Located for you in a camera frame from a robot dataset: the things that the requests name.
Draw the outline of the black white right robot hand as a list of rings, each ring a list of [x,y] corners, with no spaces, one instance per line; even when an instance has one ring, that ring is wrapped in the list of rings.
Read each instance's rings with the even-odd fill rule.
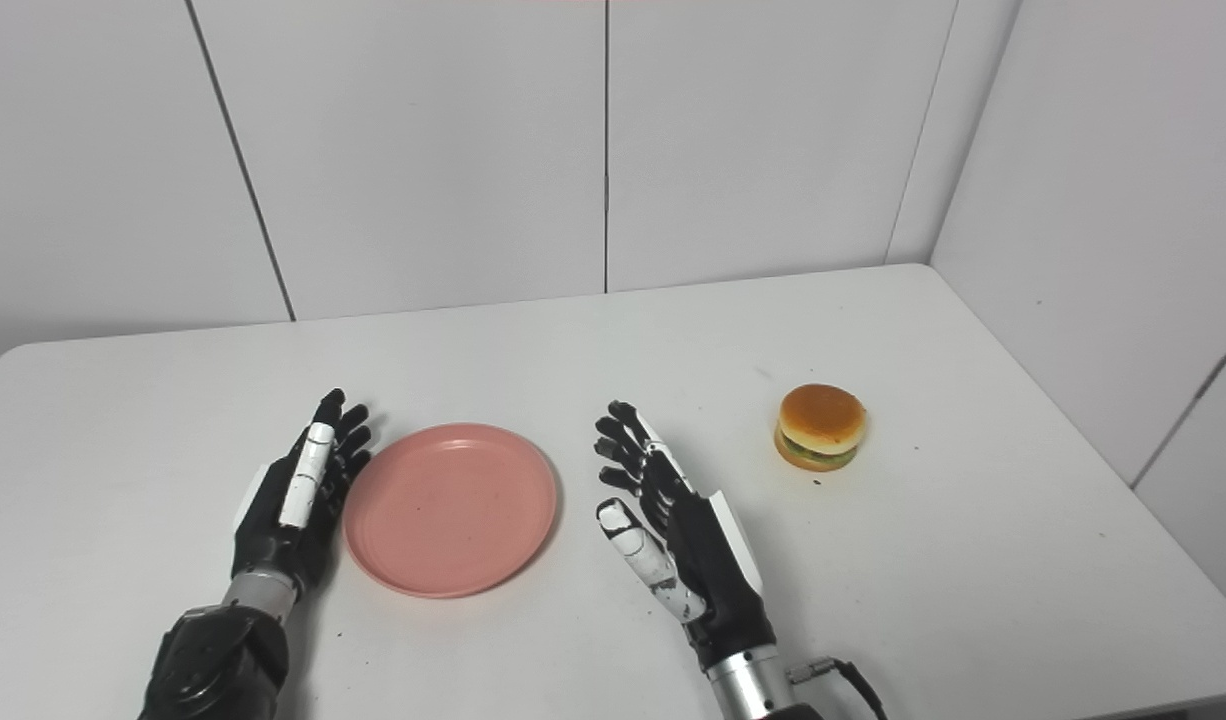
[[[700,496],[671,448],[631,404],[614,400],[595,423],[595,451],[608,460],[600,483],[631,496],[596,507],[596,521],[651,596],[680,623],[707,673],[776,633],[761,579],[722,496]]]

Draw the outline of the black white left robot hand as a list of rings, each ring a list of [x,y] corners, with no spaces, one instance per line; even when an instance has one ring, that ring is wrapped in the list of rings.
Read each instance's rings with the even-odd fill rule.
[[[234,534],[232,575],[243,572],[280,572],[293,580],[297,592],[311,592],[329,572],[333,534],[345,510],[345,500],[358,475],[371,460],[369,408],[356,404],[345,407],[343,389],[335,388],[320,401],[311,423],[302,431],[283,456],[267,466]],[[308,434],[320,427],[331,432],[322,451],[321,480],[313,487],[306,521],[281,521],[295,466],[302,460]]]

